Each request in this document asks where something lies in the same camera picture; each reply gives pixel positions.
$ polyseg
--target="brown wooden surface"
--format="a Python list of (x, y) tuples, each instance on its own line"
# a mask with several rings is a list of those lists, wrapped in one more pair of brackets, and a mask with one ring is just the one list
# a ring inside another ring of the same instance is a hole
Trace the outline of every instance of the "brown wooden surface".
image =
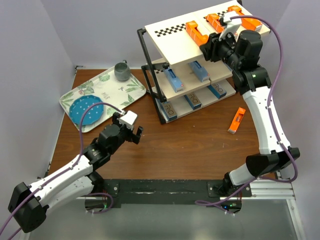
[[(78, 70), (73, 88), (103, 70)], [(146, 85), (141, 70), (132, 70)], [(238, 110), (247, 110), (235, 134), (227, 132)], [(124, 143), (97, 172), (111, 179), (222, 179), (226, 172), (259, 152), (255, 126), (243, 98), (237, 93), (167, 124), (160, 124), (152, 98), (146, 94), (126, 110), (138, 114), (144, 128), (139, 145)], [(83, 134), (84, 146), (99, 135), (107, 120)], [(64, 116), (49, 173), (70, 162), (80, 151), (79, 132)]]

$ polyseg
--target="gray cup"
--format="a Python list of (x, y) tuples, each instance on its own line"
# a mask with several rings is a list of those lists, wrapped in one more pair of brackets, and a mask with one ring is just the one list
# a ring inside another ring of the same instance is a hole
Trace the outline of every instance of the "gray cup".
[(130, 78), (131, 72), (126, 60), (114, 66), (114, 75), (116, 79), (121, 82), (127, 81)]

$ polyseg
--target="orange block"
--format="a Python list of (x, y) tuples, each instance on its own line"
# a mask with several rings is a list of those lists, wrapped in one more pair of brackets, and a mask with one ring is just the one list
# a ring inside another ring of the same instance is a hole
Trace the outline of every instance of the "orange block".
[[(228, 12), (232, 12), (232, 11), (235, 11), (238, 15), (240, 16), (243, 16), (245, 15), (243, 12), (242, 12), (242, 9), (241, 7), (239, 6), (230, 6), (228, 7)], [(257, 19), (253, 19), (253, 18), (241, 18), (242, 20), (242, 26), (245, 28), (245, 29), (248, 29), (248, 30), (252, 30), (252, 31), (259, 31), (262, 27), (262, 23), (257, 20)]]
[(232, 133), (232, 134), (235, 134), (236, 131), (238, 130), (238, 127), (242, 121), (242, 119), (244, 118), (244, 115), (245, 115), (245, 112), (246, 110), (239, 107), (238, 111), (236, 112), (233, 120), (232, 120), (232, 123), (229, 127), (229, 130), (228, 132)]
[(208, 35), (202, 35), (201, 32), (199, 32), (196, 21), (187, 22), (185, 24), (185, 30), (199, 47), (208, 42)]
[(212, 25), (212, 27), (216, 30), (216, 32), (222, 33), (224, 28), (221, 26), (219, 22), (219, 15), (213, 13), (213, 14), (208, 14), (205, 19)]

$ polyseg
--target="blue plate with holes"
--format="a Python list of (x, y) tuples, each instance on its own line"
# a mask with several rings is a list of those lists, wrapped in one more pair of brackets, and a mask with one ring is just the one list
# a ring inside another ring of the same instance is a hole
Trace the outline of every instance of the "blue plate with holes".
[[(91, 105), (96, 103), (101, 103), (101, 99), (94, 95), (85, 95), (79, 97), (75, 100), (69, 109), (69, 117), (71, 121), (75, 124), (80, 124), (80, 120), (84, 112), (89, 108)], [(104, 113), (104, 105), (94, 106), (89, 110), (89, 112), (85, 115), (83, 119), (82, 125), (91, 125), (98, 121), (102, 114)]]

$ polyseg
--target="wooden shelf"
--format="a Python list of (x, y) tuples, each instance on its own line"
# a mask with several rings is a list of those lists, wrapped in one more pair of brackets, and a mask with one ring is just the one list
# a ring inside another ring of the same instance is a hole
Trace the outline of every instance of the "wooden shelf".
[[(192, 40), (184, 25), (190, 21), (196, 21), (198, 30), (203, 35), (214, 33), (213, 27), (207, 23), (204, 17), (207, 14), (220, 13), (226, 11), (228, 7), (237, 5), (248, 15), (252, 15), (236, 0), (225, 2), (216, 6), (208, 7), (199, 11), (191, 12), (181, 16), (146, 25), (145, 29), (151, 37), (159, 53), (172, 68), (176, 65), (183, 65), (198, 60), (203, 56), (198, 45)], [(270, 32), (265, 25), (262, 26), (260, 34), (267, 35)]]
[[(155, 60), (152, 63), (155, 64), (162, 62), (165, 62), (163, 58)], [(205, 61), (205, 59), (202, 57), (202, 59), (199, 60), (199, 63), (204, 66), (204, 68), (209, 73), (210, 80), (200, 82), (188, 64), (176, 66), (172, 70), (174, 71), (174, 74), (181, 80), (184, 86), (184, 90), (177, 93), (173, 90), (166, 75), (161, 71), (155, 71), (156, 79), (159, 83), (161, 91), (165, 95), (168, 102), (180, 98), (181, 96), (184, 96), (188, 93), (192, 93), (206, 86), (209, 86), (212, 83), (216, 83), (223, 79), (232, 77), (232, 72), (222, 61), (210, 62)]]
[[(193, 110), (190, 107), (189, 103), (187, 102), (187, 100), (185, 99), (184, 96), (180, 96), (180, 97), (170, 101), (170, 103), (172, 104), (172, 106), (177, 114), (177, 119), (179, 119), (185, 115), (188, 115), (190, 113), (193, 113), (195, 111), (198, 111), (206, 106), (209, 106), (211, 104), (219, 102), (219, 101), (221, 101), (225, 98), (228, 98), (236, 93), (234, 88), (229, 84), (229, 82), (227, 80), (224, 79), (224, 80), (219, 81), (218, 83), (226, 90), (226, 96), (218, 99), (207, 87), (203, 87), (203, 88), (194, 92), (202, 104), (201, 107), (199, 107), (195, 110)], [(154, 92), (157, 92), (155, 87), (153, 87), (152, 90)], [(169, 119), (166, 117), (162, 108), (159, 106), (158, 102), (157, 102), (157, 105), (158, 105), (158, 108), (159, 108), (163, 118), (165, 119), (165, 121), (167, 123), (172, 122), (172, 121), (169, 121)]]

